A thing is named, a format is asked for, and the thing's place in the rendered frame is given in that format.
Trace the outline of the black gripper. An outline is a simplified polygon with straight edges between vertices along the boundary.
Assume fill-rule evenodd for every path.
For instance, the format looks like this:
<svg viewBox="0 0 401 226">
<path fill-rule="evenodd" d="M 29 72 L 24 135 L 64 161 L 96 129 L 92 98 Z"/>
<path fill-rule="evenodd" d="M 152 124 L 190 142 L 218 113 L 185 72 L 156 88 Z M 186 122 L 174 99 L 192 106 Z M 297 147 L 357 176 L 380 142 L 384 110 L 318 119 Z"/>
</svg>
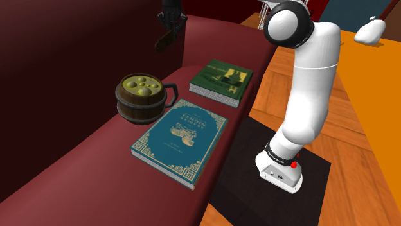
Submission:
<svg viewBox="0 0 401 226">
<path fill-rule="evenodd" d="M 171 30 L 170 19 L 167 14 L 174 14 L 175 16 L 178 16 L 178 18 L 172 21 L 173 32 L 178 33 L 188 20 L 186 15 L 181 14 L 181 0 L 162 0 L 162 6 L 162 12 L 157 15 L 162 27 Z"/>
</svg>

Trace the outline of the brown oblong object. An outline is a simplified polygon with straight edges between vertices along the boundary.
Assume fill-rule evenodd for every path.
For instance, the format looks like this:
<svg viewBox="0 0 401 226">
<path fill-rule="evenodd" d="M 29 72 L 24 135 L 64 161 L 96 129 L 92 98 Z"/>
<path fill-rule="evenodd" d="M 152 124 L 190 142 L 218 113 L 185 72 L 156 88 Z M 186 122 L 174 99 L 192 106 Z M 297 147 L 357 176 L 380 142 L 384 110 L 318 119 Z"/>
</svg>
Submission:
<svg viewBox="0 0 401 226">
<path fill-rule="evenodd" d="M 155 43 L 155 50 L 158 53 L 163 52 L 174 40 L 174 32 L 170 30 Z"/>
</svg>

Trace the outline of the green hardcover book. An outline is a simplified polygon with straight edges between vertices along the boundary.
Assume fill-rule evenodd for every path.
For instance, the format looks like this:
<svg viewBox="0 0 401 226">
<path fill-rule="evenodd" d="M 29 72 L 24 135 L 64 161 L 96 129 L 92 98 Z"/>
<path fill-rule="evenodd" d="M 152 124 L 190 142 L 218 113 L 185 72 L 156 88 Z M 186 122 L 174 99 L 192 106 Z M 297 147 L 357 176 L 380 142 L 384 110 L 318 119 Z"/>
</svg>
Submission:
<svg viewBox="0 0 401 226">
<path fill-rule="evenodd" d="M 189 91 L 237 108 L 253 71 L 212 59 L 190 80 Z"/>
</svg>

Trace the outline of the wooden barrel mug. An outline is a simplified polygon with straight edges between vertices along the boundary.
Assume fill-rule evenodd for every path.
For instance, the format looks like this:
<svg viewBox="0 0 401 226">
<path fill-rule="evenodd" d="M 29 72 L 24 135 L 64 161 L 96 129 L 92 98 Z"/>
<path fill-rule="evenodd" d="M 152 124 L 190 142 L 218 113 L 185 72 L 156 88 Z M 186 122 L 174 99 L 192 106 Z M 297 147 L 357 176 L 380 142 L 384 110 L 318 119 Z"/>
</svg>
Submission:
<svg viewBox="0 0 401 226">
<path fill-rule="evenodd" d="M 135 125 L 157 121 L 178 98 L 174 83 L 162 83 L 155 76 L 136 73 L 124 77 L 117 85 L 115 97 L 120 116 Z"/>
</svg>

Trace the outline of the teal hardcover book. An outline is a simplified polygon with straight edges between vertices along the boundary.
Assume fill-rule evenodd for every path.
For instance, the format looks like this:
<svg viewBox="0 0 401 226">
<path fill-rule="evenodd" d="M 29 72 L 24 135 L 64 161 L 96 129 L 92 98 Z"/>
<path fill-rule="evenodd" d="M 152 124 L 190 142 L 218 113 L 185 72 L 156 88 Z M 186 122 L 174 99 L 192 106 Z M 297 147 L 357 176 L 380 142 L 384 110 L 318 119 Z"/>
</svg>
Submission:
<svg viewBox="0 0 401 226">
<path fill-rule="evenodd" d="M 180 99 L 130 149 L 133 156 L 193 190 L 227 123 Z"/>
</svg>

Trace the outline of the dark red sofa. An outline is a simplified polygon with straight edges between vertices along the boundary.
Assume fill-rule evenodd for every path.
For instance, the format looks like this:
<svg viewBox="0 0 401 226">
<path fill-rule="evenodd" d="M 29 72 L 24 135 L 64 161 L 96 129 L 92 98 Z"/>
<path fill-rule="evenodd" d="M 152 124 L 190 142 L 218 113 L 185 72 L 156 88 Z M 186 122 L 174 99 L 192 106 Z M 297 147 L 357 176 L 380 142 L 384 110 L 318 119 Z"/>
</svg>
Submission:
<svg viewBox="0 0 401 226">
<path fill-rule="evenodd" d="M 275 52 L 260 30 L 189 16 L 162 53 L 161 0 L 0 0 L 0 226 L 199 226 Z M 189 91 L 212 59 L 253 71 L 237 108 Z M 228 119 L 195 188 L 132 156 L 131 73 Z"/>
</svg>

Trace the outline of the white rounded sack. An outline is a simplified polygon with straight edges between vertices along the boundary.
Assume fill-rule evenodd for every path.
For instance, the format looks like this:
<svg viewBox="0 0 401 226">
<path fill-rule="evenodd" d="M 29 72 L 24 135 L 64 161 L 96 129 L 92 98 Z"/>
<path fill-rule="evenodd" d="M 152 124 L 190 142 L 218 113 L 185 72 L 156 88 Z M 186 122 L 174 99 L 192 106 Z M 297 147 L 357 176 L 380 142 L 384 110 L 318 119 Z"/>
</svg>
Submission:
<svg viewBox="0 0 401 226">
<path fill-rule="evenodd" d="M 385 21 L 382 19 L 376 19 L 375 16 L 371 16 L 369 23 L 365 24 L 358 30 L 354 36 L 354 41 L 361 44 L 375 45 L 381 39 L 385 29 Z"/>
</svg>

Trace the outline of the orange rug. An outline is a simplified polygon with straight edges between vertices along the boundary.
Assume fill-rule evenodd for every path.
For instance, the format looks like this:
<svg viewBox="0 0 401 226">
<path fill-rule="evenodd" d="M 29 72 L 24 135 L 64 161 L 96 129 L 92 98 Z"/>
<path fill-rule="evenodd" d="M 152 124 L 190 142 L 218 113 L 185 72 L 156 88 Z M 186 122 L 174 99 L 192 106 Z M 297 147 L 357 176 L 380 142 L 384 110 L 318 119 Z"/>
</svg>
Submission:
<svg viewBox="0 0 401 226">
<path fill-rule="evenodd" d="M 337 72 L 401 210 L 401 42 L 373 46 L 341 33 Z"/>
</svg>

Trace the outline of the white metal frame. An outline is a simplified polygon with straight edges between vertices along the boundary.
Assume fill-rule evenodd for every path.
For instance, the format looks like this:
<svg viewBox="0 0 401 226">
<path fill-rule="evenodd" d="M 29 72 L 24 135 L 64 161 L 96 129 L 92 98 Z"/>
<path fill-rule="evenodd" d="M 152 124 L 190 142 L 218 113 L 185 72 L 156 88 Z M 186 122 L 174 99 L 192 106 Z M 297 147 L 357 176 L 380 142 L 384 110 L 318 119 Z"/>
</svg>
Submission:
<svg viewBox="0 0 401 226">
<path fill-rule="evenodd" d="M 258 0 L 262 2 L 262 8 L 259 13 L 260 22 L 258 29 L 262 30 L 267 19 L 269 12 L 278 4 L 277 2 L 272 2 L 271 0 Z"/>
</svg>

